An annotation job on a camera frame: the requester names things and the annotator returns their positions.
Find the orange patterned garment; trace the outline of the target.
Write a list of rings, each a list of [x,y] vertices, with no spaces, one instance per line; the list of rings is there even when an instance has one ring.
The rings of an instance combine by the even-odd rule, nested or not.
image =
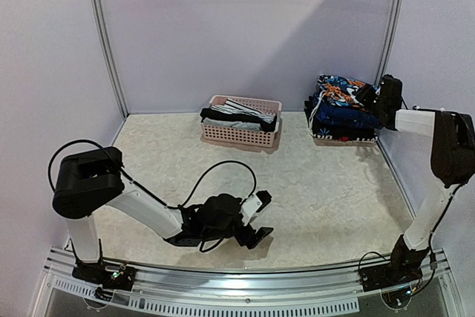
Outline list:
[[[343,76],[322,74],[317,80],[318,98],[340,108],[358,109],[368,112],[380,87]]]

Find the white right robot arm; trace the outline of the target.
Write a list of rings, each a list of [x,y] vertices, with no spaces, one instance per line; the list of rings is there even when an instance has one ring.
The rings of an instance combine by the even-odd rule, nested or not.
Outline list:
[[[362,104],[388,130],[428,137],[434,193],[428,193],[415,220],[402,235],[410,252],[427,252],[449,201],[474,176],[474,121],[469,114],[444,109],[403,109],[402,81],[391,75],[375,89],[365,85],[356,91]]]

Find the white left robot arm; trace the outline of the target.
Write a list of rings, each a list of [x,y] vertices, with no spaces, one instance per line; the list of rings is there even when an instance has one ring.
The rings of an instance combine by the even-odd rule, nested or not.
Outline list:
[[[252,227],[272,201],[268,191],[252,190],[247,197],[222,193],[204,203],[170,206],[125,172],[122,152],[115,147],[64,157],[51,185],[53,209],[66,220],[75,256],[95,283],[105,282],[111,274],[101,259],[94,220],[94,212],[103,206],[139,221],[172,246],[197,247],[201,252],[206,252],[207,242],[219,245],[230,238],[254,249],[274,230]]]

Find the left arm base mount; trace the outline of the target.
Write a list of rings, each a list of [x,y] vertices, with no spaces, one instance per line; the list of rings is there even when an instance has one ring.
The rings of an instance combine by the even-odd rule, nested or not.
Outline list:
[[[85,263],[80,260],[74,245],[71,244],[71,246],[75,257],[72,276],[78,280],[96,284],[98,287],[94,292],[95,298],[110,301],[112,293],[106,293],[106,290],[132,291],[137,269],[122,262],[113,265],[115,270],[109,270],[108,264],[103,258],[101,239],[99,239],[99,260],[93,263]]]

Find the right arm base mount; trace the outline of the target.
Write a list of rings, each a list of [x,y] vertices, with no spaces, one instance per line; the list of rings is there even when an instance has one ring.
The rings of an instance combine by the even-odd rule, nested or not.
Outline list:
[[[363,266],[363,260],[369,255],[380,258],[379,264]],[[358,261],[358,282],[365,293],[379,291],[383,304],[391,310],[406,310],[413,297],[428,287],[438,267],[434,252],[430,257],[430,277],[424,280],[421,265],[394,267],[389,258],[371,251],[365,253]]]

